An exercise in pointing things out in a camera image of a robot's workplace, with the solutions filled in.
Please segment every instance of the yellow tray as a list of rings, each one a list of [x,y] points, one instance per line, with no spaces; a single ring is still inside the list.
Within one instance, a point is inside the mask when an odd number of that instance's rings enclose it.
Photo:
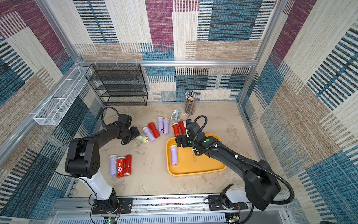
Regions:
[[[206,136],[213,136],[219,141],[219,137],[215,134],[206,134]],[[221,162],[209,158],[206,155],[196,156],[192,151],[192,147],[178,148],[178,165],[171,164],[170,146],[176,145],[175,137],[170,138],[166,142],[166,167],[168,172],[173,176],[196,175],[203,173],[219,172],[226,169],[226,166]]]

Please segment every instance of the black wire shelf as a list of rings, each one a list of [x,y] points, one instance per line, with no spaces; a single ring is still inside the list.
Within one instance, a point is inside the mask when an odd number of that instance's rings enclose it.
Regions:
[[[140,65],[92,64],[86,79],[106,106],[146,106],[148,91]]]

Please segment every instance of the white mesh shelf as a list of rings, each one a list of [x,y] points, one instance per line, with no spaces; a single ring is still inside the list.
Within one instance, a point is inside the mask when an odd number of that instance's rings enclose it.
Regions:
[[[58,125],[86,84],[85,73],[92,75],[88,67],[76,67],[43,105],[34,120],[39,125]]]

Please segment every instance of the patterned carpet wall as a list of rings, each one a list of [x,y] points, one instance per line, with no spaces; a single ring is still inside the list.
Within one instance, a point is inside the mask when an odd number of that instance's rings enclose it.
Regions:
[[[145,67],[148,101],[184,101],[194,91],[197,100],[238,100],[250,67]]]
[[[276,0],[48,0],[84,60],[252,60]],[[144,68],[148,101],[237,100],[247,68]]]
[[[358,223],[358,1],[289,0],[242,106],[296,223]]]
[[[33,0],[0,0],[0,144],[74,64]],[[44,223],[70,179],[62,143],[93,132],[101,108],[85,86],[60,125],[36,125],[0,167],[0,223]]]
[[[51,207],[71,181],[64,171],[63,143],[93,133],[101,104],[86,84],[58,126],[36,126],[0,168],[0,223],[45,223]]]
[[[276,0],[48,0],[84,60],[251,60]]]
[[[0,145],[74,64],[34,0],[0,0]]]

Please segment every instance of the red flashlight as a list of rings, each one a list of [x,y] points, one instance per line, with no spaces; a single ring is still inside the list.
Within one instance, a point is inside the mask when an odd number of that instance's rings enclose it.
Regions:
[[[150,122],[148,124],[148,127],[152,130],[155,138],[158,138],[160,136],[160,134],[159,134],[158,130],[156,129],[155,124],[153,122]]]
[[[180,127],[180,130],[182,131],[182,134],[187,134],[187,130],[185,129],[184,122],[182,120],[179,121],[179,127]]]
[[[174,137],[179,135],[179,124],[178,123],[174,123],[173,124],[173,129],[174,129]]]
[[[132,173],[132,155],[126,155],[126,164],[124,167],[124,175],[129,176]]]
[[[126,162],[126,158],[124,156],[117,157],[117,177],[123,176],[124,163]]]

